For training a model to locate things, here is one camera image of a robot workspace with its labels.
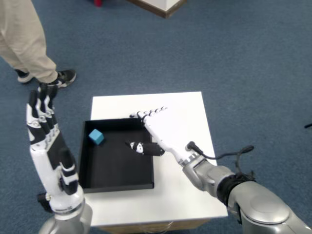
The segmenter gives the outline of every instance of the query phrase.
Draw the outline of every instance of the black shoe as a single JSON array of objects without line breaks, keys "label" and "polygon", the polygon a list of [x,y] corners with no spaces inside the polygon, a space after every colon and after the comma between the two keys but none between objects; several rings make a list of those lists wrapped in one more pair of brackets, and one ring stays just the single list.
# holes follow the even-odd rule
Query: black shoe
[{"label": "black shoe", "polygon": [[58,77],[51,83],[48,83],[48,86],[56,85],[58,88],[65,88],[76,79],[76,72],[74,70],[66,70],[58,72]]},{"label": "black shoe", "polygon": [[26,84],[30,82],[32,78],[34,78],[29,72],[25,73],[20,70],[15,70],[15,71],[18,74],[18,81],[20,83]]}]

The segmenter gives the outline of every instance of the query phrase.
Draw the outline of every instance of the person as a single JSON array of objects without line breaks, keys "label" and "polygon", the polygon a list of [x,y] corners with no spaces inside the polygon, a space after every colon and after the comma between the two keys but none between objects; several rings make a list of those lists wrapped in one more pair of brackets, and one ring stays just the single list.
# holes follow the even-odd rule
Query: person
[{"label": "person", "polygon": [[20,83],[36,78],[63,88],[76,78],[74,70],[57,72],[46,55],[43,27],[31,0],[0,0],[0,56],[15,69]]}]

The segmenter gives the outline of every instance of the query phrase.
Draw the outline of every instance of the robot forearm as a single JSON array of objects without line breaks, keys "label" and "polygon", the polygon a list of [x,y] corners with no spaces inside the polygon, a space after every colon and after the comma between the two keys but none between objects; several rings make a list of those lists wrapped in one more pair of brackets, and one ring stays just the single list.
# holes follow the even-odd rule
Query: robot forearm
[{"label": "robot forearm", "polygon": [[241,222],[243,234],[312,234],[274,193],[244,174],[214,166],[202,156],[183,167],[192,184],[223,202]]},{"label": "robot forearm", "polygon": [[53,98],[57,87],[42,85],[32,91],[27,104],[26,121],[30,138],[30,153],[37,173],[46,189],[46,201],[55,213],[67,213],[83,202],[78,186],[75,160],[58,128],[54,116]]}]

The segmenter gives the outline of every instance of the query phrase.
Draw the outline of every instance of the cable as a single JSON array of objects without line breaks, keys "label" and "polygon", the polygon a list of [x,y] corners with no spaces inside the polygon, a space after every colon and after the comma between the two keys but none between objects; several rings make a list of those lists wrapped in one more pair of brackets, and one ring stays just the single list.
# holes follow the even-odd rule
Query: cable
[{"label": "cable", "polygon": [[254,146],[253,145],[248,145],[248,146],[242,148],[240,151],[231,152],[231,153],[225,153],[225,154],[221,154],[221,155],[216,156],[216,157],[209,157],[209,156],[205,155],[204,152],[193,141],[190,141],[187,144],[187,148],[189,150],[194,150],[196,153],[198,153],[199,155],[202,155],[203,157],[205,157],[207,159],[218,160],[218,159],[221,159],[221,158],[223,158],[225,156],[237,156],[239,158],[240,155],[248,153],[251,150],[253,150]]},{"label": "cable", "polygon": [[[248,146],[242,148],[240,151],[237,151],[237,152],[225,153],[225,154],[221,154],[217,157],[209,157],[209,156],[205,155],[204,152],[193,141],[190,141],[186,147],[189,150],[194,150],[196,153],[198,153],[199,155],[202,155],[204,158],[212,159],[212,160],[218,160],[218,159],[221,159],[225,156],[236,156],[235,167],[236,167],[236,171],[238,173],[242,172],[240,169],[240,165],[239,165],[240,156],[242,154],[248,153],[254,149],[253,145],[248,145]],[[254,172],[253,171],[251,171],[248,176],[254,180]]]}]

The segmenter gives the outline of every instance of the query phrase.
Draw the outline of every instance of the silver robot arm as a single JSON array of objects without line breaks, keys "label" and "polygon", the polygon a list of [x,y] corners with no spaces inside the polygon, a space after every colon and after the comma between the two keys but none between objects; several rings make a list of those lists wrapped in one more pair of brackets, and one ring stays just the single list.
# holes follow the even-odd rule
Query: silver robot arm
[{"label": "silver robot arm", "polygon": [[53,98],[57,87],[42,85],[32,91],[26,106],[30,154],[46,193],[37,196],[46,211],[54,213],[40,234],[86,234],[92,210],[85,204],[78,183],[75,159],[59,130]]},{"label": "silver robot arm", "polygon": [[137,112],[159,146],[171,152],[191,183],[224,203],[242,224],[243,234],[312,234],[312,230],[274,193],[247,175],[214,166],[188,147],[183,125],[167,108]]}]

